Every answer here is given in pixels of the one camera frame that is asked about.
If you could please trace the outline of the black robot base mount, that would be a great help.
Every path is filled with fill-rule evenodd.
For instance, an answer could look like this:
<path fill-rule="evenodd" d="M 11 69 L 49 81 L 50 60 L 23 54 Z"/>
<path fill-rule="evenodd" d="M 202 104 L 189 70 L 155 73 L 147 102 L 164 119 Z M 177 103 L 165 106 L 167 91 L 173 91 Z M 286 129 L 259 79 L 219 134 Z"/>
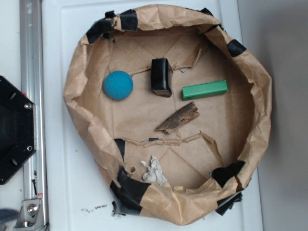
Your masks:
<path fill-rule="evenodd" d="M 0 184 L 6 184 L 35 152 L 34 104 L 0 77 Z"/>

